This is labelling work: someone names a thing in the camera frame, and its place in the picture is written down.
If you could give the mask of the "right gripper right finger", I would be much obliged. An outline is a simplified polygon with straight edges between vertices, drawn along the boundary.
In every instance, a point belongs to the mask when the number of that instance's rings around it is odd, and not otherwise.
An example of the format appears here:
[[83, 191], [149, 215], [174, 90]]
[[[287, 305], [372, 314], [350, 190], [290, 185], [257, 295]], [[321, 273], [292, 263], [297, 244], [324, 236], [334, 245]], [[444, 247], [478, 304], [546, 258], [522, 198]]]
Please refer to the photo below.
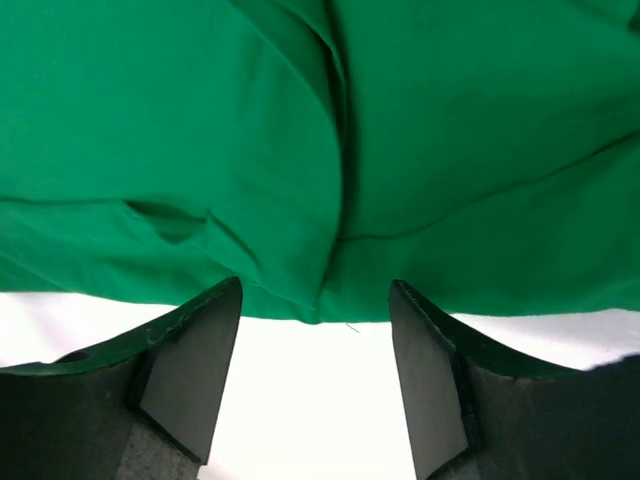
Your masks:
[[403, 281], [392, 341], [419, 479], [635, 479], [639, 359], [586, 371], [499, 343]]

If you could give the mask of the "green t shirt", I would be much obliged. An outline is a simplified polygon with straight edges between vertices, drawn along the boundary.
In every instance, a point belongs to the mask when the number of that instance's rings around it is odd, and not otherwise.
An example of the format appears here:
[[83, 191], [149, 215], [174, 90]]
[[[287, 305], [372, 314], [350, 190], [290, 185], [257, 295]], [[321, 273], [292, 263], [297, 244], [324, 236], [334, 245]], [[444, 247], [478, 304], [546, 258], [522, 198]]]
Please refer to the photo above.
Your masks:
[[5, 1], [1, 287], [639, 307], [635, 1]]

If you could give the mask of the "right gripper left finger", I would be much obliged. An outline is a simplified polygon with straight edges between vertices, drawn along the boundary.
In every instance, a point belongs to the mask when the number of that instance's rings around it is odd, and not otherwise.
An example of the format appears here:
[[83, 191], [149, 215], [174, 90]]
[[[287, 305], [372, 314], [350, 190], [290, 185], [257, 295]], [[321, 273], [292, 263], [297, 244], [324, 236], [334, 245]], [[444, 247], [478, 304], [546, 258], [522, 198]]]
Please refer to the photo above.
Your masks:
[[242, 298], [229, 278], [53, 363], [3, 368], [2, 478], [196, 478], [209, 460]]

